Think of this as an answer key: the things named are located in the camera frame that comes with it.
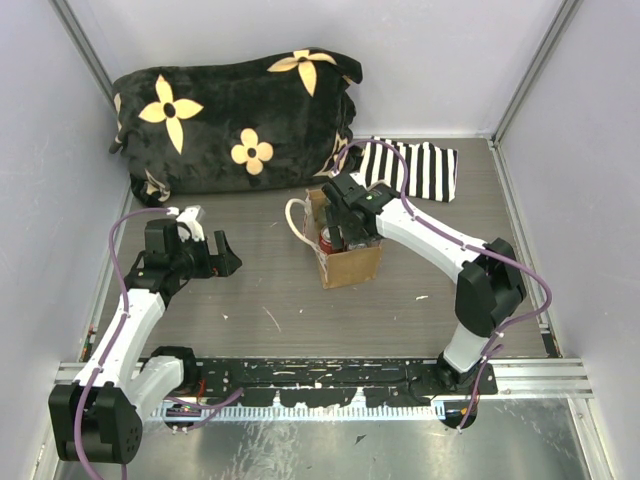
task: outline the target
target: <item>gray floor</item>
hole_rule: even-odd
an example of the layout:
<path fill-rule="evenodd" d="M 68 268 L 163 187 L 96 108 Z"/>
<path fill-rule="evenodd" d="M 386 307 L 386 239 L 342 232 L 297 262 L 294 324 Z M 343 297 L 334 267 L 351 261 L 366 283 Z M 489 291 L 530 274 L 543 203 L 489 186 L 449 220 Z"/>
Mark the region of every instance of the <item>gray floor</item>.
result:
<path fill-rule="evenodd" d="M 131 479 L 581 480 L 589 473 L 566 400 L 481 403 L 459 435 L 438 421 L 213 422 L 172 435 L 147 421 Z M 105 479 L 120 467 L 95 465 Z M 61 462 L 56 480 L 88 478 Z"/>
<path fill-rule="evenodd" d="M 513 243 L 486 141 L 434 143 L 459 149 L 457 198 L 451 204 L 416 205 L 474 237 Z M 183 196 L 169 202 L 202 205 L 205 231 L 225 230 L 244 266 L 230 278 L 192 281 L 173 299 L 143 353 L 159 345 L 183 345 L 198 356 L 438 355 L 457 322 L 454 287 L 446 276 L 387 241 L 376 280 L 323 290 L 312 251 L 293 236 L 284 219 L 291 197 L 304 198 L 305 190 Z M 301 215 L 296 218 L 301 222 Z M 120 260 L 127 270 L 142 249 L 147 220 L 138 217 L 126 227 Z M 100 331 L 111 320 L 117 296 L 112 282 Z M 523 308 L 531 308 L 529 302 Z M 511 328 L 505 345 L 504 356 L 546 356 L 535 321 Z"/>

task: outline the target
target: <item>white wall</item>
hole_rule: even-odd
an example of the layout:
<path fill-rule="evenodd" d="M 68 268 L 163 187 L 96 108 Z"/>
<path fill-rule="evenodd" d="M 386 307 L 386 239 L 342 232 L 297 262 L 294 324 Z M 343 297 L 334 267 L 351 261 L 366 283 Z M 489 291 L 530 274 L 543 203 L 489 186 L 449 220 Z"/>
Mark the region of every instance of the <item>white wall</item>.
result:
<path fill-rule="evenodd" d="M 319 46 L 364 65 L 359 133 L 492 133 L 560 0 L 71 0 L 112 79 Z"/>
<path fill-rule="evenodd" d="M 48 2 L 0 15 L 0 477 L 24 479 L 60 361 L 77 360 L 127 189 L 115 119 Z"/>
<path fill-rule="evenodd" d="M 555 327 L 638 478 L 640 4 L 583 2 L 504 141 Z"/>

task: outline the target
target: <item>striped fabric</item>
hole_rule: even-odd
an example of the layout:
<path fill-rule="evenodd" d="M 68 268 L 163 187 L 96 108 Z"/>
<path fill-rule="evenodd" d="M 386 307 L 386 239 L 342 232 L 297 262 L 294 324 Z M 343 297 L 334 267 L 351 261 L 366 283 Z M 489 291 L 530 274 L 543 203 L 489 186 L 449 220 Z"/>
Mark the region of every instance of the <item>striped fabric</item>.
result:
<path fill-rule="evenodd" d="M 455 198 L 458 177 L 457 150 L 438 148 L 424 142 L 409 144 L 373 137 L 395 147 L 409 166 L 409 181 L 405 193 L 411 197 L 426 198 L 438 202 L 450 202 Z M 392 188 L 402 187 L 402 165 L 393 152 L 383 145 L 368 143 L 360 164 L 360 173 L 367 186 L 384 180 Z"/>

